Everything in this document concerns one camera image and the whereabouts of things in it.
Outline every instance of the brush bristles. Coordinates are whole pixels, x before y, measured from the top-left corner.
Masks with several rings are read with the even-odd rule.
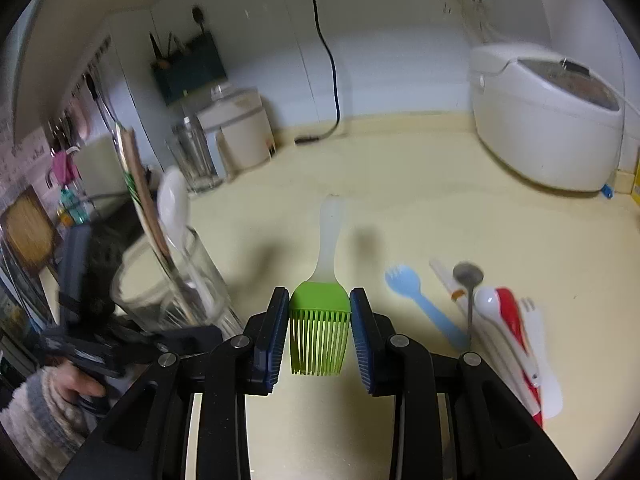
[[[350,312],[290,312],[291,373],[338,375],[347,346],[350,318]]]

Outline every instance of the fuzzy sweater sleeve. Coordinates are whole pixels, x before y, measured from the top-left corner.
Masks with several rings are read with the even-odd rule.
[[[41,480],[56,480],[88,434],[82,411],[53,387],[54,370],[33,374],[0,413],[0,424]]]

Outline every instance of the glass cup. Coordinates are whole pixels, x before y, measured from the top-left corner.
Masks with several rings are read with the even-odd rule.
[[[176,288],[171,286],[146,239],[125,254],[111,283],[111,299],[148,332],[214,324],[222,330],[224,339],[241,334],[244,322],[236,316],[225,281],[197,232],[188,230],[184,255],[169,245],[183,282],[178,290],[184,301],[177,297]],[[201,300],[194,272],[210,294],[213,309]]]

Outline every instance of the black power cable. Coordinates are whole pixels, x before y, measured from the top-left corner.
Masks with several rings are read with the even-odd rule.
[[[338,129],[338,125],[340,124],[340,103],[338,102],[338,79],[335,73],[334,55],[331,53],[329,46],[326,44],[326,41],[324,40],[324,36],[322,35],[322,30],[320,30],[320,21],[318,20],[318,2],[316,2],[316,0],[311,0],[311,1],[314,4],[314,18],[316,19],[316,32],[318,33],[318,38],[320,38],[320,41],[322,41],[322,45],[324,45],[324,49],[326,50],[326,53],[329,56],[329,61],[331,61],[331,72],[334,77],[335,124],[327,132],[325,132],[322,135],[296,137],[296,144],[309,144],[310,142],[318,142],[318,140],[326,139],[335,130]]]

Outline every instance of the white rice cooker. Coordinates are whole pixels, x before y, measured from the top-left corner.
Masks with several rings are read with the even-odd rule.
[[[479,137],[522,176],[596,191],[616,169],[623,111],[587,68],[539,45],[498,43],[472,50],[470,81]]]

